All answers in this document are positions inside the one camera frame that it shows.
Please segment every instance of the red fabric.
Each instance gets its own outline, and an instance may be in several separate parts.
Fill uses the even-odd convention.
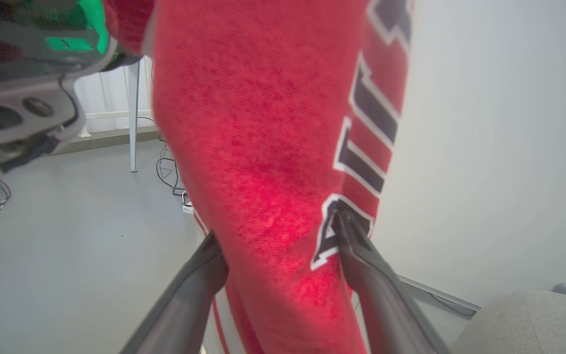
[[[113,34],[150,3],[110,0]],[[374,217],[379,199],[335,170],[350,141],[383,171],[391,150],[349,103],[360,50],[400,112],[407,55],[357,0],[157,0],[153,111],[198,214],[215,230],[226,293],[251,354],[364,353],[337,256],[313,270],[322,206],[345,195]]]

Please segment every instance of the white curtain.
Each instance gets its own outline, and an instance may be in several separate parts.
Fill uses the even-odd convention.
[[[128,124],[127,67],[85,76],[76,82],[76,94],[87,115],[88,133],[126,129]],[[139,74],[139,117],[152,118],[152,60],[141,59]],[[138,119],[139,127],[154,125],[149,119]]]

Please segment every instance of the baseboard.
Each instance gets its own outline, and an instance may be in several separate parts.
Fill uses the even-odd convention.
[[[94,148],[108,148],[109,146],[123,145],[130,142],[129,129],[109,130],[107,132],[92,133],[90,137],[76,137],[52,155],[70,154],[72,152],[93,150]],[[158,127],[137,128],[137,141],[149,141],[159,139]]]

